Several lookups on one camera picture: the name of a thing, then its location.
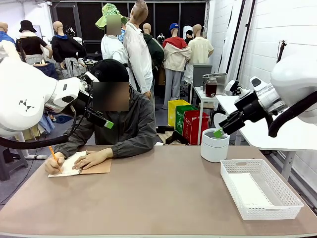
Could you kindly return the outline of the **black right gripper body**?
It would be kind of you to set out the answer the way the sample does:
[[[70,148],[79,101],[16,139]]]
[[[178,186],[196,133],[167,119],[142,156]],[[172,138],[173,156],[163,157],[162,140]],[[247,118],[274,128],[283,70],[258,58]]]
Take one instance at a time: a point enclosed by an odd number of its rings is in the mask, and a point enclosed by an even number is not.
[[[255,91],[235,102],[235,107],[240,112],[242,121],[259,121],[266,117],[266,111],[259,103],[258,96]]]

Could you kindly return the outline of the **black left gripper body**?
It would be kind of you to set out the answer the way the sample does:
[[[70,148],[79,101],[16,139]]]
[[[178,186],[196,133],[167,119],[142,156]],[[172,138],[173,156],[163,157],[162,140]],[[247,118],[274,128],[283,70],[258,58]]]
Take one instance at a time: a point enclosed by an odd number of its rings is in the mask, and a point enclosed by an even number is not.
[[[77,98],[70,103],[70,111],[73,117],[83,115],[91,102],[92,96],[89,93],[79,91]]]

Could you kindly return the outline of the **person's left hand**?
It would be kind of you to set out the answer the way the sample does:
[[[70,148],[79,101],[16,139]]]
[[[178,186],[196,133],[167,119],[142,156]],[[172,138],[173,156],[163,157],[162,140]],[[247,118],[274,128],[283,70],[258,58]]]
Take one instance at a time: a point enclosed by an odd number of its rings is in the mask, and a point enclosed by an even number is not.
[[[86,151],[85,156],[81,156],[74,162],[73,169],[89,169],[95,165],[104,162],[108,158],[113,157],[113,151],[111,148],[106,148],[101,151]]]

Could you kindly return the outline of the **person's right hand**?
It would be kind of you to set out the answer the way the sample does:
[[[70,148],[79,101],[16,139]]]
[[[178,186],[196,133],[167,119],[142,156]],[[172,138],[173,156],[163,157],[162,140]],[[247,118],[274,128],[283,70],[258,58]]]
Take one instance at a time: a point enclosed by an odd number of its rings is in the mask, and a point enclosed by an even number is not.
[[[55,158],[53,155],[48,157],[45,161],[45,171],[49,175],[54,175],[60,173],[60,169],[65,161],[65,156],[61,152],[55,153]]]

